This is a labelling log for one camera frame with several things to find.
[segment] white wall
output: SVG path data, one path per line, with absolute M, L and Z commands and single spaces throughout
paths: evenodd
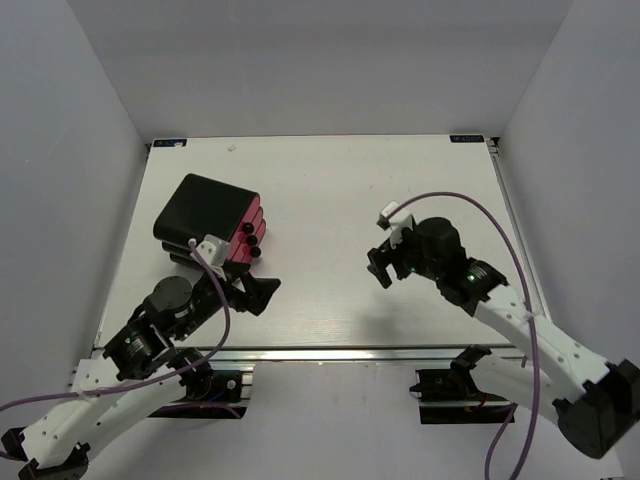
M 571 0 L 69 0 L 143 139 L 502 133 Z
M 3 404 L 64 391 L 90 352 L 145 152 L 67 3 L 0 3 Z M 0 433 L 49 407 L 0 414 Z
M 555 321 L 611 360 L 640 365 L 638 25 L 636 0 L 577 1 L 502 154 Z M 640 479 L 640 426 L 617 450 Z

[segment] white connector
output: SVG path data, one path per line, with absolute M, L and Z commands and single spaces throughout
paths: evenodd
M 380 212 L 380 216 L 387 218 L 398 207 L 397 202 L 391 202 Z M 399 243 L 402 243 L 402 230 L 404 228 L 413 229 L 413 215 L 409 210 L 403 208 L 389 220 L 389 227 L 391 229 L 389 243 L 391 248 L 395 249 Z
M 209 265 L 218 276 L 226 278 L 222 266 L 229 256 L 229 253 L 231 253 L 231 244 L 213 235 L 206 235 L 204 240 L 200 242 L 196 248 L 206 264 Z

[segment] purple cable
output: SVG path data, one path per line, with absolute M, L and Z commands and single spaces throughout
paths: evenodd
M 214 402 L 182 403 L 179 405 L 170 405 L 168 407 L 162 407 L 160 410 L 158 410 L 158 412 L 166 413 L 166 412 L 173 412 L 176 410 L 187 410 L 191 408 L 221 408 L 222 410 L 226 410 L 227 412 L 231 413 L 231 415 L 236 417 L 238 420 L 242 418 L 242 416 L 230 406 L 225 405 L 224 403 L 214 403 Z
M 229 303 L 227 302 L 227 298 L 225 297 L 224 292 L 222 291 L 222 286 L 220 285 L 220 282 L 218 281 L 218 278 L 216 277 L 215 273 L 213 273 L 213 270 L 211 270 L 211 267 L 207 265 L 207 263 L 200 256 L 200 253 L 198 253 L 198 250 L 196 249 L 196 242 L 194 239 L 189 240 L 189 248 L 191 249 L 191 253 L 195 257 L 196 261 L 204 269 L 207 275 L 209 275 L 209 278 L 211 279 L 211 282 L 213 283 L 213 286 L 215 287 L 216 292 L 220 296 L 220 302 L 222 303 L 222 309 L 224 310 L 225 327 L 224 327 L 224 333 L 222 334 L 222 337 L 220 338 L 220 341 L 218 342 L 218 344 L 215 347 L 213 347 L 213 349 L 201 359 L 193 362 L 190 365 L 179 368 L 178 370 L 175 370 L 173 372 L 166 373 L 159 377 L 154 377 L 149 380 L 145 380 L 143 382 L 134 383 L 132 385 L 124 385 L 121 387 L 111 387 L 111 388 L 99 388 L 96 390 L 85 390 L 83 392 L 83 395 L 97 397 L 100 395 L 113 395 L 115 393 L 126 393 L 126 392 L 131 392 L 133 390 L 138 390 L 139 388 L 148 387 L 149 385 L 162 382 L 169 378 L 175 377 L 176 375 L 186 373 L 192 368 L 198 367 L 203 363 L 208 362 L 211 359 L 211 357 L 213 357 L 216 353 L 222 350 L 222 347 L 227 341 L 227 338 L 229 338 L 229 333 L 231 332 L 231 311 L 229 309 Z M 10 408 L 18 407 L 21 405 L 27 405 L 30 403 L 45 402 L 48 400 L 65 400 L 69 398 L 77 398 L 79 396 L 80 395 L 77 392 L 65 392 L 65 393 L 56 393 L 53 395 L 40 395 L 37 397 L 23 398 L 21 400 L 14 400 L 13 402 L 9 402 L 0 406 L 0 413 L 4 412 L 5 410 L 9 410 Z M 1 450 L 0 450 L 0 457 L 9 459 L 9 460 L 14 460 L 10 455 L 8 455 L 7 453 Z
M 411 205 L 414 202 L 417 202 L 418 200 L 422 200 L 425 198 L 431 198 L 431 197 L 454 197 L 454 198 L 459 198 L 461 200 L 465 200 L 469 203 L 471 203 L 472 205 L 474 205 L 475 207 L 477 207 L 482 213 L 484 213 L 484 215 L 489 219 L 489 221 L 493 224 L 494 227 L 496 227 L 496 229 L 498 230 L 498 233 L 500 233 L 500 236 L 502 237 L 502 240 L 504 241 L 505 245 L 507 246 L 507 249 L 509 250 L 509 254 L 511 255 L 511 259 L 513 260 L 513 263 L 516 267 L 516 271 L 518 272 L 518 277 L 520 279 L 520 283 L 522 284 L 522 290 L 524 292 L 524 305 L 525 308 L 527 310 L 527 312 L 531 312 L 532 307 L 531 307 L 531 294 L 529 293 L 529 286 L 527 285 L 527 279 L 525 277 L 524 274 L 524 270 L 522 268 L 522 265 L 520 264 L 520 260 L 518 259 L 518 255 L 516 254 L 516 250 L 515 248 L 513 248 L 513 245 L 511 244 L 511 241 L 509 240 L 509 237 L 507 236 L 506 232 L 504 231 L 504 229 L 502 228 L 502 226 L 500 225 L 500 223 L 498 222 L 498 220 L 496 220 L 496 218 L 491 214 L 491 212 L 489 210 L 487 210 L 481 203 L 479 203 L 477 200 L 474 200 L 473 198 L 464 195 L 463 193 L 456 193 L 456 192 L 429 192 L 429 193 L 423 193 L 422 195 L 417 195 L 413 198 L 410 198 L 409 200 L 407 200 L 406 202 L 404 202 L 403 204 L 401 204 L 399 207 L 397 207 L 396 209 L 394 209 L 388 216 L 387 216 L 387 220 L 391 219 L 396 213 L 398 213 L 400 210 L 402 210 L 403 208 L 407 207 L 408 205 Z M 520 472 L 522 471 L 522 467 L 524 466 L 525 462 L 527 461 L 527 456 L 529 455 L 529 450 L 531 449 L 531 444 L 533 442 L 533 435 L 535 433 L 536 430 L 536 424 L 538 421 L 538 412 L 540 411 L 540 355 L 539 355 L 539 351 L 538 351 L 538 338 L 537 338 L 537 333 L 536 333 L 536 326 L 535 326 L 535 320 L 533 318 L 533 316 L 530 316 L 527 320 L 528 324 L 529 324 L 529 331 L 530 331 L 530 335 L 531 335 L 531 350 L 532 350 L 532 362 L 533 362 L 533 402 L 531 405 L 531 419 L 529 420 L 529 428 L 527 430 L 527 436 L 525 438 L 524 441 L 524 445 L 522 446 L 522 451 L 520 452 L 520 458 L 518 458 L 518 463 L 516 463 L 516 466 L 513 469 L 513 472 L 511 473 L 511 476 L 509 477 L 509 480 L 516 480 L 518 478 L 518 475 L 520 475 Z M 523 359 L 522 361 L 522 367 L 525 366 L 527 362 L 526 357 Z M 490 470 L 491 470 L 491 459 L 493 458 L 493 453 L 496 449 L 496 446 L 498 445 L 498 442 L 500 441 L 500 438 L 502 437 L 502 435 L 504 434 L 505 430 L 507 429 L 507 426 L 509 425 L 509 423 L 511 422 L 511 419 L 513 418 L 513 415 L 516 412 L 516 408 L 517 405 L 514 403 L 511 405 L 511 410 L 509 412 L 509 414 L 507 415 L 507 418 L 505 419 L 504 423 L 500 426 L 500 428 L 498 429 L 498 432 L 496 433 L 496 436 L 494 437 L 493 441 L 491 442 L 491 445 L 489 446 L 489 450 L 487 451 L 487 456 L 485 458 L 485 462 L 484 462 L 484 478 L 485 480 L 490 480 Z

